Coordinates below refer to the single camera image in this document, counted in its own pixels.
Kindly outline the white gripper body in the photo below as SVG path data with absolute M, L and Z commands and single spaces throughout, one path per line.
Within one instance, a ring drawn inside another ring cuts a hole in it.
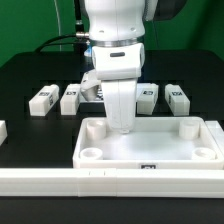
M 134 127 L 137 81 L 145 60 L 142 43 L 124 47 L 92 48 L 94 69 L 81 81 L 81 93 L 87 101 L 95 100 L 102 89 L 109 127 L 128 133 Z

